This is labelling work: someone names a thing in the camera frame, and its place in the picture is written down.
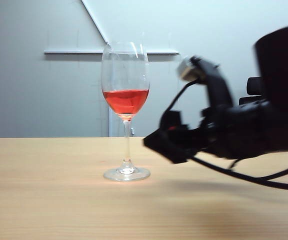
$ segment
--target black cable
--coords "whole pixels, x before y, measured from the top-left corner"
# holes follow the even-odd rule
[[[208,163],[206,161],[203,161],[197,157],[194,156],[187,156],[188,159],[191,159],[207,168],[213,169],[217,172],[220,172],[222,174],[225,175],[229,175],[231,177],[237,178],[237,179],[242,179],[245,180],[247,182],[251,182],[251,183],[255,183],[255,184],[259,184],[259,185],[263,185],[263,186],[267,186],[267,187],[271,187],[271,188],[276,188],[276,189],[284,189],[284,190],[288,190],[288,183],[283,183],[283,182],[276,182],[276,181],[268,181],[265,178],[261,178],[261,177],[254,177],[254,176],[249,176],[249,175],[245,175],[239,172],[234,172],[231,171],[229,169],[225,169],[225,168],[221,168],[219,166],[213,165],[211,163]]]

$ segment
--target glass stem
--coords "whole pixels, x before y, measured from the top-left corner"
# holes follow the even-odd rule
[[[131,162],[130,154],[130,133],[131,133],[131,120],[123,120],[124,123],[124,138],[125,138],[125,154],[123,163],[120,166],[120,172],[122,174],[132,174],[134,172],[134,166]]]

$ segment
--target red liquid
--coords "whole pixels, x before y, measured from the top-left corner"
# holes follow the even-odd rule
[[[103,95],[113,111],[119,115],[135,115],[148,97],[148,89],[104,91]]]

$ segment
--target wall shelf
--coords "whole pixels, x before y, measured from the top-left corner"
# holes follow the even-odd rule
[[[147,55],[151,56],[172,56],[179,55],[180,52],[176,50],[148,50],[146,51]],[[79,49],[47,49],[44,51],[44,54],[58,54],[58,55],[80,55],[80,54],[89,54],[89,55],[102,55],[102,50],[79,50]]]

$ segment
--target table surface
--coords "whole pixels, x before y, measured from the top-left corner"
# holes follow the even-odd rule
[[[288,240],[288,190],[171,164],[130,141],[133,163],[151,176],[103,178],[124,153],[122,137],[0,138],[0,240]],[[219,166],[232,161],[198,156]],[[288,152],[241,161],[236,171],[268,175]],[[288,183],[288,176],[279,179]]]

